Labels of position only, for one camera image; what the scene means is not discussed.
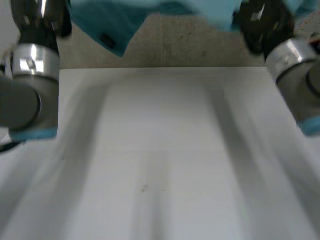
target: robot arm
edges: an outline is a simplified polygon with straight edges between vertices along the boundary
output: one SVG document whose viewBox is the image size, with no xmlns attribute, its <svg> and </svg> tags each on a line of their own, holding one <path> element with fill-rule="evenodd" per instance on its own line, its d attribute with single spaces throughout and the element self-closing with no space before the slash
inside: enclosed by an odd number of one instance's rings
<svg viewBox="0 0 320 240">
<path fill-rule="evenodd" d="M 20 39 L 12 80 L 0 75 L 0 127 L 14 142 L 53 138 L 58 128 L 59 64 L 56 37 L 71 33 L 66 0 L 11 0 Z"/>
<path fill-rule="evenodd" d="M 253 54 L 269 71 L 306 136 L 320 134 L 320 64 L 313 48 L 294 35 L 294 18 L 280 0 L 250 0 L 234 13 Z"/>
</svg>

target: metal ring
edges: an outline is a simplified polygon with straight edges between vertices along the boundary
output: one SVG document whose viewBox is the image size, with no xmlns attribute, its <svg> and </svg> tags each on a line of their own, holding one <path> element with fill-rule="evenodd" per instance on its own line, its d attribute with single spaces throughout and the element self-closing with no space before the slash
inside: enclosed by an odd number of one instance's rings
<svg viewBox="0 0 320 240">
<path fill-rule="evenodd" d="M 19 44 L 13 52 L 12 75 L 38 75 L 59 80 L 60 58 L 53 50 L 32 43 Z"/>
<path fill-rule="evenodd" d="M 266 58 L 275 82 L 282 73 L 291 67 L 304 62 L 316 60 L 314 50 L 300 38 L 291 38 L 278 45 Z"/>
</svg>

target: blue ring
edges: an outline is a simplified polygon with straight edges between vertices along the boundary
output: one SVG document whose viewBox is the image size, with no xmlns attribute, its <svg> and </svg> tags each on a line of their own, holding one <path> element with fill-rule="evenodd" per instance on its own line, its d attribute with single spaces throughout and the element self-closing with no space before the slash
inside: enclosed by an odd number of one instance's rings
<svg viewBox="0 0 320 240">
<path fill-rule="evenodd" d="M 298 122 L 298 126 L 306 136 L 320 135 L 320 116 L 314 116 L 303 122 Z"/>
<path fill-rule="evenodd" d="M 9 132 L 12 141 L 24 142 L 27 140 L 52 139 L 57 136 L 58 127 L 41 129 L 37 131 Z"/>
</svg>

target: blue towel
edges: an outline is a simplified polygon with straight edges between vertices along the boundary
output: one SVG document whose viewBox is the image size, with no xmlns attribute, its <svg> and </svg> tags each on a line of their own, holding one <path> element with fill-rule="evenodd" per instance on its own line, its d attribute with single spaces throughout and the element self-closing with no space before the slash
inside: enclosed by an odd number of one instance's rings
<svg viewBox="0 0 320 240">
<path fill-rule="evenodd" d="M 73 22 L 97 43 L 121 57 L 146 17 L 197 14 L 222 31 L 230 31 L 242 0 L 71 0 Z M 295 16 L 317 9 L 317 0 L 285 0 Z"/>
</svg>

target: white table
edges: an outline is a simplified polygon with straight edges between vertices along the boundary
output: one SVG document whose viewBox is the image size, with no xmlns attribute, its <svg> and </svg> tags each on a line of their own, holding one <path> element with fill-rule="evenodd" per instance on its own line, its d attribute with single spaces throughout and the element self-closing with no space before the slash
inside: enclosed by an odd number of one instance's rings
<svg viewBox="0 0 320 240">
<path fill-rule="evenodd" d="M 316 240 L 319 146 L 265 68 L 62 70 L 57 139 L 0 156 L 0 239 Z"/>
</svg>

